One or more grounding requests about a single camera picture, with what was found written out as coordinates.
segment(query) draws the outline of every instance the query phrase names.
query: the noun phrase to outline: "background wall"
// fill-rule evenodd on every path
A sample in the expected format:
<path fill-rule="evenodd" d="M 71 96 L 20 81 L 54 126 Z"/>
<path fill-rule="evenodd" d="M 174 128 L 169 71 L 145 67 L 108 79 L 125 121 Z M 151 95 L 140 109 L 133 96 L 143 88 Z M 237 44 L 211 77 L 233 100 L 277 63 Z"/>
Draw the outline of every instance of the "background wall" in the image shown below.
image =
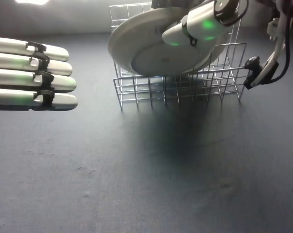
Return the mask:
<path fill-rule="evenodd" d="M 108 7 L 147 0 L 50 0 L 46 5 L 18 4 L 0 0 L 0 36 L 107 33 L 110 32 Z M 268 9 L 250 0 L 243 26 L 266 26 Z"/>

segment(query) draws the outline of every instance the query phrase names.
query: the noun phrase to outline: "wire dish rack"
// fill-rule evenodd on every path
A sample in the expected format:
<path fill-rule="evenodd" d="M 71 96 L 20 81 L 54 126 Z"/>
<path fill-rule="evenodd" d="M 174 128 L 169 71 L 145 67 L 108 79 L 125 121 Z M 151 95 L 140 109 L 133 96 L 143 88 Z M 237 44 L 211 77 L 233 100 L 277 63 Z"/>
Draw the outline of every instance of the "wire dish rack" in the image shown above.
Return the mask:
<path fill-rule="evenodd" d="M 109 7 L 113 31 L 130 17 L 149 11 L 151 3 L 113 5 Z M 241 21 L 229 33 L 223 53 L 215 62 L 210 62 L 206 68 L 190 75 L 145 77 L 123 70 L 114 62 L 116 78 L 113 79 L 119 105 L 122 109 L 125 102 L 169 100 L 181 103 L 182 99 L 197 98 L 209 101 L 211 97 L 218 96 L 223 101 L 226 94 L 235 94 L 241 99 L 247 71 L 241 66 L 246 49 L 246 43 L 237 43 Z"/>

